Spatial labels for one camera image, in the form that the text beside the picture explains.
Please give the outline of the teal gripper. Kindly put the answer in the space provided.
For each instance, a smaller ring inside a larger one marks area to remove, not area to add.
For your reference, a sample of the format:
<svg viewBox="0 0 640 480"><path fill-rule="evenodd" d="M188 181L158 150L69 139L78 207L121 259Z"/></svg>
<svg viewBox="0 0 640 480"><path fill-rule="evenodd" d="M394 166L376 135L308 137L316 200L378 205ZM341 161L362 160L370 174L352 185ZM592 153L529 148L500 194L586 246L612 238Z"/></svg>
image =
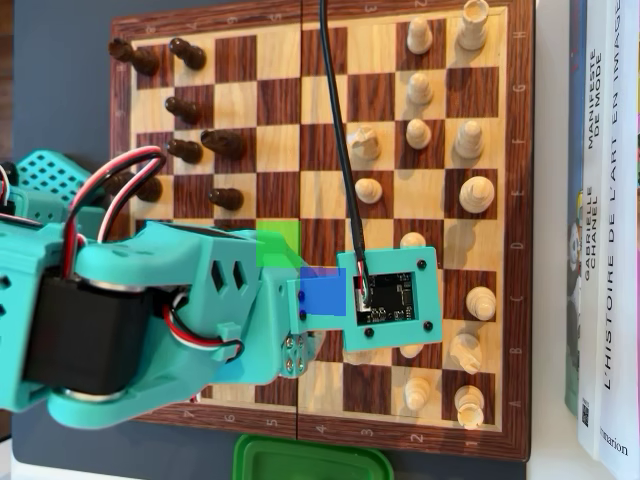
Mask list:
<svg viewBox="0 0 640 480"><path fill-rule="evenodd" d="M244 350L218 370L220 384L266 385L278 377L295 379L306 373L321 347L319 331L293 333L298 308L289 305L290 281L297 268L265 267L260 287L242 333Z"/></svg>

